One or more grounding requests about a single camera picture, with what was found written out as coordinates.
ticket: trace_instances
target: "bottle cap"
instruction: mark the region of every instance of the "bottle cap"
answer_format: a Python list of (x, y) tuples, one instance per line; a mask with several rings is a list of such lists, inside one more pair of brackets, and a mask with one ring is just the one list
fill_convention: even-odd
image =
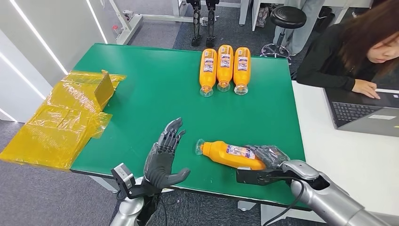
[(238, 95), (244, 95), (244, 94), (248, 93), (248, 87), (244, 84), (238, 84), (234, 88), (234, 92)]
[(217, 84), (217, 89), (221, 92), (226, 92), (230, 90), (230, 83), (228, 81), (220, 81)]
[(201, 155), (203, 153), (205, 141), (203, 139), (199, 139), (197, 144), (195, 145), (195, 153), (197, 155)]
[(200, 90), (199, 93), (203, 97), (210, 97), (213, 95), (213, 89), (209, 86), (203, 86)]

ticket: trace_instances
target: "laptop keyboard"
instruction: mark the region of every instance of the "laptop keyboard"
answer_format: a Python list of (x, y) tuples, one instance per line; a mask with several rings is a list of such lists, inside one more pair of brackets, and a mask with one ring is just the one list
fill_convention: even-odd
[(332, 104), (337, 119), (340, 121), (353, 121), (380, 109), (380, 107), (339, 102), (332, 102)]

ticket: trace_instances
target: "black cable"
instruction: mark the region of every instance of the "black cable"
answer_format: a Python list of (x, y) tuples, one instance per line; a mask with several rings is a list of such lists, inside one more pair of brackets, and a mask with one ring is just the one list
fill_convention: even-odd
[(303, 181), (301, 181), (298, 178), (292, 178), (292, 177), (267, 177), (267, 178), (270, 178), (270, 179), (291, 179), (291, 180), (295, 180), (295, 181), (298, 181), (299, 183), (301, 183), (302, 188), (301, 188), (301, 192), (299, 193), (298, 197), (285, 210), (283, 210), (281, 213), (279, 213), (278, 215), (276, 215), (272, 219), (266, 221), (266, 223), (264, 223), (263, 226), (266, 226), (266, 225), (270, 224), (272, 221), (274, 221), (275, 219), (283, 216), (285, 213), (288, 212), (288, 210), (293, 208), (299, 202), (299, 199), (301, 199), (302, 194), (303, 194), (303, 192), (305, 190), (305, 185), (303, 184)]
[(123, 200), (125, 200), (126, 195), (124, 195), (124, 194), (122, 193), (122, 197), (119, 197), (120, 194), (121, 194), (121, 190), (118, 190), (117, 193), (116, 193), (116, 199), (117, 199), (118, 201), (123, 201)]
[(161, 196), (160, 196), (160, 200), (161, 200), (161, 203), (163, 205), (163, 211), (164, 211), (164, 214), (165, 214), (165, 226), (168, 226), (168, 215), (166, 213), (166, 206), (165, 206), (165, 203), (163, 202)]

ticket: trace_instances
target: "metal stool base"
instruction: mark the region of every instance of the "metal stool base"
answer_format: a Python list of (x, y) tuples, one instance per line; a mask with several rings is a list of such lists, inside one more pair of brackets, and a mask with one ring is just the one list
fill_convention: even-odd
[(291, 65), (291, 57), (289, 55), (289, 51), (284, 46), (280, 46), (280, 48), (277, 49), (276, 44), (267, 44), (262, 48), (261, 57), (263, 56), (273, 58), (286, 58), (288, 60), (288, 65)]

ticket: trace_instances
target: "green table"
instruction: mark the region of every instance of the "green table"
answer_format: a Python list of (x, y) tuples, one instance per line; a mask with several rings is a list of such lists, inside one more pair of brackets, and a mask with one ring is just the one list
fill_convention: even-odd
[(287, 61), (252, 57), (249, 92), (233, 90), (209, 98), (199, 94), (201, 52), (95, 44), (74, 70), (127, 75), (104, 109), (113, 115), (100, 139), (91, 139), (73, 163), (74, 172), (111, 178), (124, 162), (135, 177), (143, 175), (152, 144), (171, 120), (182, 117), (183, 136), (173, 172), (191, 174), (177, 186), (275, 205), (294, 197), (284, 182), (269, 186), (238, 184), (235, 169), (194, 152), (198, 139), (232, 145), (276, 145), (291, 159), (305, 160)]

